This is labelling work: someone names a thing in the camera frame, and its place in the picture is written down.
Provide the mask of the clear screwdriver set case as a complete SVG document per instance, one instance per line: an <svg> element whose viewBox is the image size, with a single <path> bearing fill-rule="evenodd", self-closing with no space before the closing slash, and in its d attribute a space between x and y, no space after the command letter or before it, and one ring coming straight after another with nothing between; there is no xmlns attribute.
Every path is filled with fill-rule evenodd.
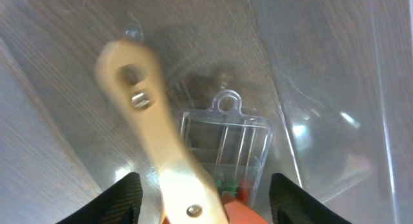
<svg viewBox="0 0 413 224"><path fill-rule="evenodd" d="M229 194L253 207L272 139L267 118L247 115L234 90L222 90L207 109L181 111L180 136L220 195Z"/></svg>

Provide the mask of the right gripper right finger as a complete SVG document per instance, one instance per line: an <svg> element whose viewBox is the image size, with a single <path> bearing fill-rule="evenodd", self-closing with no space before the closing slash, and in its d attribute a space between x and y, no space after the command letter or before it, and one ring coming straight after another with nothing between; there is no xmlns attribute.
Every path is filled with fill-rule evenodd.
<svg viewBox="0 0 413 224"><path fill-rule="evenodd" d="M271 177L269 198L275 224L350 224L281 173Z"/></svg>

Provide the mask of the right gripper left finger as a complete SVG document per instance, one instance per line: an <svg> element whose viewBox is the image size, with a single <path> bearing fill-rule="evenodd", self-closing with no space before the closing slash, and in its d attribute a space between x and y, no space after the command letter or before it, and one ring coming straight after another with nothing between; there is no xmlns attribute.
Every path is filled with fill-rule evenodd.
<svg viewBox="0 0 413 224"><path fill-rule="evenodd" d="M131 172L57 224L137 224L142 200L140 176Z"/></svg>

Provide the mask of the orange scraper wooden handle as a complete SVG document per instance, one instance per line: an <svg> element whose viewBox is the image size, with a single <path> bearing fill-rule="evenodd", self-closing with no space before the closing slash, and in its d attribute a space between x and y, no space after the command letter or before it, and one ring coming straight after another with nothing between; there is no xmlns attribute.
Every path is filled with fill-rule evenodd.
<svg viewBox="0 0 413 224"><path fill-rule="evenodd" d="M218 194L210 174L185 146L168 107L159 61L142 43L120 39L104 46L96 78L140 141L158 177L163 221L265 223L242 202Z"/></svg>

